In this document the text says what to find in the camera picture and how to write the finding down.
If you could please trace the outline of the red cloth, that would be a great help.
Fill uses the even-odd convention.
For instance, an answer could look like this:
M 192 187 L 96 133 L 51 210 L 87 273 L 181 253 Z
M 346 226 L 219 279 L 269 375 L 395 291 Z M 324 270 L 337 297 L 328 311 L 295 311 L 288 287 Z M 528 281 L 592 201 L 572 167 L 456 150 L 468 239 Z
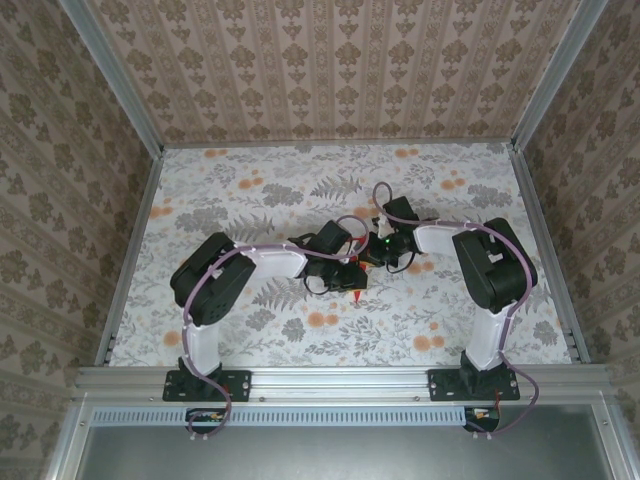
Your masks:
M 368 237 L 367 236 L 361 236 L 361 237 L 354 237 L 353 241 L 355 242 L 354 246 L 353 246 L 353 251 L 352 251 L 352 255 L 349 258 L 348 264 L 352 266 L 352 270 L 355 271 L 354 274 L 354 285 L 351 286 L 349 288 L 349 290 L 351 289 L 355 289 L 355 288 L 364 288 L 366 287 L 367 289 L 367 285 L 368 285 L 368 276 L 367 276 L 367 272 L 364 272 L 360 267 L 359 267 L 359 261 L 358 261 L 358 255 L 355 255 L 354 252 L 360 248 L 364 243 L 366 243 L 368 241 Z M 361 293 L 352 293 L 353 294 L 353 301 L 356 305 L 359 304 L 360 298 L 361 298 Z

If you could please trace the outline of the floral patterned table cover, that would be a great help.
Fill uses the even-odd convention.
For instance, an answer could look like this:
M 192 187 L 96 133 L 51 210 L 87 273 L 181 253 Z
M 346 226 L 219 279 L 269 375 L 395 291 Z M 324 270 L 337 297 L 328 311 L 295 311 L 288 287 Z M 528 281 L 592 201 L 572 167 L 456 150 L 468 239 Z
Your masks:
M 115 366 L 170 366 L 182 313 L 169 281 L 215 232 L 283 241 L 344 217 L 360 232 L 405 196 L 422 218 L 506 219 L 538 258 L 507 146 L 353 145 L 185 149 L 166 154 L 115 340 Z M 405 256 L 352 293 L 312 295 L 295 279 L 252 280 L 220 324 L 226 366 L 454 365 L 476 311 L 454 258 Z

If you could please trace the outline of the grey metal panel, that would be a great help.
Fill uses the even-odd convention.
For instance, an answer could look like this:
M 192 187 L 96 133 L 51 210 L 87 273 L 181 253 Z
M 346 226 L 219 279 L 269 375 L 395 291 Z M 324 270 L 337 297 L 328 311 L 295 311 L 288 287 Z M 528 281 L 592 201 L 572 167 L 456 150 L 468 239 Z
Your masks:
M 526 427 L 475 439 L 456 428 L 94 429 L 77 480 L 613 480 L 590 428 Z

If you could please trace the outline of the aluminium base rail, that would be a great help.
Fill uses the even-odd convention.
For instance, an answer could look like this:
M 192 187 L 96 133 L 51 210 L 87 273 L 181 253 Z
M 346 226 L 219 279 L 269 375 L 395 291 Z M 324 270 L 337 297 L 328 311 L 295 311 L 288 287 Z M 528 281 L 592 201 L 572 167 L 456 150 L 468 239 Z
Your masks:
M 423 367 L 252 367 L 250 405 L 423 405 L 430 401 Z M 540 405 L 610 401 L 606 369 L 595 364 L 525 365 L 539 385 Z M 91 367 L 78 372 L 74 402 L 159 404 L 168 367 Z

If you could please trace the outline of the aluminium table end rail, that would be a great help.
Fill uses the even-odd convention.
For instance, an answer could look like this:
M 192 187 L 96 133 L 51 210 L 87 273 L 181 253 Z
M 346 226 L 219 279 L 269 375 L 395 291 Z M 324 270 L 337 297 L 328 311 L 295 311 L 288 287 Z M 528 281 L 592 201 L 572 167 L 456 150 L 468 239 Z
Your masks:
M 353 145 L 471 145 L 476 143 L 512 144 L 508 137 L 489 138 L 394 138 L 394 139 L 319 139 L 319 140 L 274 140 L 274 141 L 229 141 L 209 143 L 166 143 L 162 148 L 168 150 L 218 149 L 218 148 L 261 148 L 261 147 L 317 147 L 317 146 L 353 146 Z

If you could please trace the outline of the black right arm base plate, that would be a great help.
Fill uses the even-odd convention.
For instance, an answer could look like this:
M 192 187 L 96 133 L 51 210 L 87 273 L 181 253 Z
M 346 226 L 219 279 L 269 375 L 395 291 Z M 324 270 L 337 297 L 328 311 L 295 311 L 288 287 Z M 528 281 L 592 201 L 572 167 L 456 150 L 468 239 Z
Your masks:
M 516 375 L 509 369 L 472 372 L 431 369 L 427 372 L 430 399 L 444 401 L 515 401 L 521 398 Z

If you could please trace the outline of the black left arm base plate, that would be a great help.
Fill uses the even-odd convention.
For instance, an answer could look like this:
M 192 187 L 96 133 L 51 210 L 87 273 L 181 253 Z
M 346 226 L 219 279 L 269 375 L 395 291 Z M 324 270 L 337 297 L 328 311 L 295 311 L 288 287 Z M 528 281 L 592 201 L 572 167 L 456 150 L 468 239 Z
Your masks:
M 222 370 L 215 382 L 234 402 L 249 400 L 252 372 L 249 370 Z M 225 397 L 210 383 L 189 371 L 171 370 L 166 374 L 162 394 L 165 402 L 224 402 Z

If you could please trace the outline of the aluminium table side rail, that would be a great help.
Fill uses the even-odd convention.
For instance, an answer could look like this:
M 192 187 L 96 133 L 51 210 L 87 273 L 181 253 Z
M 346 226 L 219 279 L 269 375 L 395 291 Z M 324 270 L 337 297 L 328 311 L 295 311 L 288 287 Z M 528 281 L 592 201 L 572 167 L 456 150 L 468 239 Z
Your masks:
M 141 249 L 144 232 L 153 206 L 153 200 L 159 185 L 159 180 L 164 163 L 164 153 L 154 158 L 151 164 L 136 220 L 131 232 L 124 262 L 120 270 L 118 282 L 111 301 L 110 309 L 104 325 L 100 344 L 96 353 L 94 365 L 96 367 L 108 366 L 111 351 L 117 337 L 119 325 L 122 320 L 126 301 L 128 298 L 131 281 L 135 272 L 137 259 Z
M 559 321 L 563 329 L 563 335 L 570 358 L 573 363 L 590 364 L 591 357 L 586 341 L 580 328 L 563 271 L 544 217 L 543 208 L 535 190 L 535 185 L 524 154 L 510 143 L 507 144 L 507 150 L 536 241 L 541 264 L 545 272 L 545 278 L 549 285 L 556 312 L 558 313 Z

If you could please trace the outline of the small wired connector board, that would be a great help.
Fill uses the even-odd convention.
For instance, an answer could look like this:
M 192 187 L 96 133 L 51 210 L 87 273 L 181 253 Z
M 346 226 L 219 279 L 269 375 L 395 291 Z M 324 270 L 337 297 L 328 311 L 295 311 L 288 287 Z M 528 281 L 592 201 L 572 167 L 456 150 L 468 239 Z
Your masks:
M 209 437 L 226 421 L 225 408 L 195 408 L 185 413 L 185 428 L 192 436 Z
M 498 407 L 465 407 L 463 428 L 471 433 L 492 433 L 500 423 Z

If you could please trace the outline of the aluminium frame post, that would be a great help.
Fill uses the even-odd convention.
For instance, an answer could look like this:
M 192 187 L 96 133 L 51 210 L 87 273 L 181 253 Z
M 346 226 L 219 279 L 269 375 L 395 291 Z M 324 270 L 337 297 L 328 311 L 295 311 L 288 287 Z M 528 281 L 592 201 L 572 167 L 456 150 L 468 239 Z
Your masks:
M 511 137 L 516 152 L 533 137 L 607 3 L 581 0 Z
M 161 158 L 164 147 L 161 135 L 86 0 L 59 1 L 149 155 L 153 160 Z

